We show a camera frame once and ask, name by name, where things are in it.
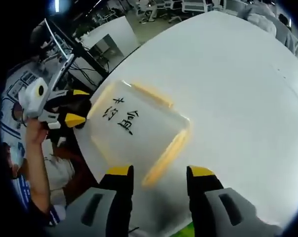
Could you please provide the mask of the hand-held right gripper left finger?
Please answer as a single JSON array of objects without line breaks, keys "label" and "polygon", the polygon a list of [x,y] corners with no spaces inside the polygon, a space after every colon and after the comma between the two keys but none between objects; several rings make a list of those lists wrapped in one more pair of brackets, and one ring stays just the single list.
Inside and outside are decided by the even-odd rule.
[{"label": "hand-held right gripper left finger", "polygon": [[127,237],[132,211],[134,168],[114,166],[67,208],[65,237]]}]

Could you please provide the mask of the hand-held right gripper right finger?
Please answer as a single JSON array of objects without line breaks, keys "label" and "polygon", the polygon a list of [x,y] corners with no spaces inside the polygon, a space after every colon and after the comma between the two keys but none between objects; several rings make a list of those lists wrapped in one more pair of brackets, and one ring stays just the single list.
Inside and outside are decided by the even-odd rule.
[{"label": "hand-held right gripper right finger", "polygon": [[260,220],[255,206],[225,188],[209,169],[186,168],[187,194],[197,237],[273,237],[275,227]]}]

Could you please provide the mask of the person's left hand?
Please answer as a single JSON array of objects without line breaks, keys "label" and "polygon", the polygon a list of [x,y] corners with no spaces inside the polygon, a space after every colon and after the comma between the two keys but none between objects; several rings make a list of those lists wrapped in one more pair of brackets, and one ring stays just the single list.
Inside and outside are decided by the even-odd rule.
[{"label": "person's left hand", "polygon": [[29,118],[26,128],[26,146],[41,145],[48,134],[44,123],[37,118]]}]

